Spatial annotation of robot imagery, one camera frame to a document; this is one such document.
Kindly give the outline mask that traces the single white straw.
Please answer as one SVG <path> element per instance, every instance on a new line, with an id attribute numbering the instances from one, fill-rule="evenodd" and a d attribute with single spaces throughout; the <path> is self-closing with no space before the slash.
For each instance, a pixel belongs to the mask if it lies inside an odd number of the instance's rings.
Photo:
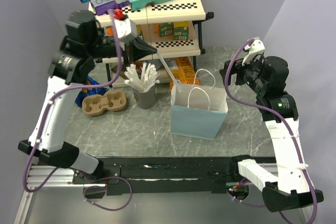
<path id="1" fill-rule="evenodd" d="M 168 75 L 169 75 L 170 78 L 173 80 L 173 82 L 174 82 L 174 84 L 175 84 L 177 90 L 178 90 L 179 92 L 182 92 L 181 85 L 180 85 L 180 84 L 178 83 L 178 81 L 175 79 L 173 73 L 172 73 L 171 70 L 169 69 L 169 67 L 168 67 L 167 63 L 165 62 L 164 58 L 162 57 L 160 51 L 157 50 L 156 54 L 157 54 L 158 58 L 160 59 L 162 65 L 164 66 L 165 70 L 168 72 Z"/>

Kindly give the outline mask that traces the light blue paper bag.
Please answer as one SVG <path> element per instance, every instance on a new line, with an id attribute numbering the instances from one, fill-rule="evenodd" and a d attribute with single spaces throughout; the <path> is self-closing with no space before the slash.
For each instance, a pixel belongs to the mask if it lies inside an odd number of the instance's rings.
<path id="1" fill-rule="evenodd" d="M 170 133 L 213 140 L 227 113 L 227 93 L 223 88 L 174 84 L 171 90 Z"/>

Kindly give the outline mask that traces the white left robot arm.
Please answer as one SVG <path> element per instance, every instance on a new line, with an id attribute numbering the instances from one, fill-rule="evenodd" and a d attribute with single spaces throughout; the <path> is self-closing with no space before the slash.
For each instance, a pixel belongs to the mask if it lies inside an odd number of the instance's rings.
<path id="1" fill-rule="evenodd" d="M 112 23 L 117 31 L 116 39 L 104 35 L 93 12 L 78 10 L 70 14 L 66 21 L 67 35 L 52 57 L 48 70 L 47 92 L 38 122 L 29 139 L 18 144 L 20 151 L 38 157 L 47 165 L 85 172 L 85 177 L 92 183 L 103 179 L 103 161 L 64 140 L 72 105 L 79 91 L 85 88 L 95 59 L 122 60 L 121 42 L 130 46 L 130 61 L 157 52 L 155 47 L 138 37 L 136 24 L 128 16 L 120 14 L 117 19 L 112 19 Z"/>

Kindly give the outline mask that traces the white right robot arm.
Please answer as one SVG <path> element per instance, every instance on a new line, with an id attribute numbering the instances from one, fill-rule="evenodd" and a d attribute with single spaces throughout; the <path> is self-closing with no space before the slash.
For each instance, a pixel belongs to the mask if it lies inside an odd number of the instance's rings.
<path id="1" fill-rule="evenodd" d="M 225 62 L 220 70 L 223 83 L 230 84 L 236 75 L 237 86 L 246 84 L 256 94 L 256 104 L 270 134 L 277 175 L 273 175 L 248 156 L 236 158 L 229 168 L 235 181 L 244 178 L 261 192 L 271 212 L 316 206 L 324 200 L 323 192 L 314 188 L 308 177 L 300 139 L 298 110 L 294 98 L 285 91 L 288 63 L 276 56 L 255 56 L 250 63 L 242 59 Z"/>

